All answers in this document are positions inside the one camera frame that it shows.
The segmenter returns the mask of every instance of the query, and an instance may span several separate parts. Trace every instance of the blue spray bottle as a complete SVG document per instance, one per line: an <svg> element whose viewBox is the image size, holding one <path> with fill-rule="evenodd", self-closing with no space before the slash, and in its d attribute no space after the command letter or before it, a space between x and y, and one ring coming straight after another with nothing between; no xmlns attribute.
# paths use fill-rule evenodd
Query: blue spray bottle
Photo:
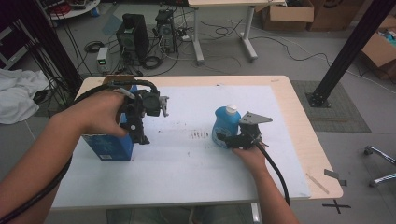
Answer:
<svg viewBox="0 0 396 224"><path fill-rule="evenodd" d="M227 148L224 138L238 134L238 124L241 115L236 110L236 105L222 106L216 110L216 122L212 130L213 141L221 147Z"/></svg>

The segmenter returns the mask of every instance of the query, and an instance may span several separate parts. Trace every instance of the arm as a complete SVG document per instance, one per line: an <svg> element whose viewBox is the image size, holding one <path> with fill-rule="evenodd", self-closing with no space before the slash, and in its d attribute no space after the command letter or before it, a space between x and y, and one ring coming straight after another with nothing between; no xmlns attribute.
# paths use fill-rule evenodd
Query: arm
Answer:
<svg viewBox="0 0 396 224"><path fill-rule="evenodd" d="M27 202L48 185L69 160L82 134L107 133L116 136L127 134L116 122L123 97L122 94L114 91L98 92L53 116L26 154L0 182L0 217ZM21 217L38 214L44 217L33 219L44 220L55 193L56 189ZM45 211L34 213L30 211L39 209L37 207Z"/></svg>
<svg viewBox="0 0 396 224"><path fill-rule="evenodd" d="M233 152L242 159L256 182L263 223L299 223L277 189L260 150L254 146L248 150L235 148Z"/></svg>

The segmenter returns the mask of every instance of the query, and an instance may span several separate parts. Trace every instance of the blue box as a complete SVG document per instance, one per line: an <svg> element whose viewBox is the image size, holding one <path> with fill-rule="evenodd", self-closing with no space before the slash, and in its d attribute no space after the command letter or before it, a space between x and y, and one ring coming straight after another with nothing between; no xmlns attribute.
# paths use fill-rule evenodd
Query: blue box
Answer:
<svg viewBox="0 0 396 224"><path fill-rule="evenodd" d="M128 81L134 80L134 76L106 76L104 84L110 80ZM133 85L130 92L137 91ZM125 114L120 115L120 123L126 122ZM134 143L129 134L124 137L116 137L108 134L84 134L82 138L88 143L101 161L130 161L134 149Z"/></svg>

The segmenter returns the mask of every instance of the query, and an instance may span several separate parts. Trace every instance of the chair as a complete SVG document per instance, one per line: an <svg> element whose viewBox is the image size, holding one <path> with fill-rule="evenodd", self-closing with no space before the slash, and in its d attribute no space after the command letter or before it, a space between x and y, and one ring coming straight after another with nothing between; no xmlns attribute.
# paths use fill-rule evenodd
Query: chair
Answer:
<svg viewBox="0 0 396 224"><path fill-rule="evenodd" d="M396 166L396 160L388 156L387 154L383 153L381 150L372 146L367 146L364 149L364 154L367 156L373 154L373 152ZM378 179L371 180L370 187L377 187L379 184L390 181L392 179L396 179L396 173L393 175L386 175Z"/></svg>

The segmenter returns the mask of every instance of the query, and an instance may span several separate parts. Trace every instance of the cardboard box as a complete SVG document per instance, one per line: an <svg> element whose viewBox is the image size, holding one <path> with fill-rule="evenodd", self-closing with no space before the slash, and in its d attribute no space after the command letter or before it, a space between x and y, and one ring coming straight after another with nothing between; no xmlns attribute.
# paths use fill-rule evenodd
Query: cardboard box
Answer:
<svg viewBox="0 0 396 224"><path fill-rule="evenodd" d="M378 28L379 32L386 29L396 30L396 18L388 16ZM396 47L384 36L373 34L366 46L361 50L363 60L380 79L396 78Z"/></svg>
<svg viewBox="0 0 396 224"><path fill-rule="evenodd" d="M106 84L110 80L129 81L133 79L134 76L109 75L105 77L103 83ZM126 121L126 118L121 115L118 120L119 123L123 123ZM101 161L129 161L132 157L134 143L129 134L124 137L115 137L107 134L84 134L82 138L88 143Z"/></svg>
<svg viewBox="0 0 396 224"><path fill-rule="evenodd" d="M311 0L315 7L314 22L309 31L345 30L359 12L364 0Z"/></svg>
<svg viewBox="0 0 396 224"><path fill-rule="evenodd" d="M314 20L314 6L309 0L302 7L269 6L262 10L264 30L303 31Z"/></svg>

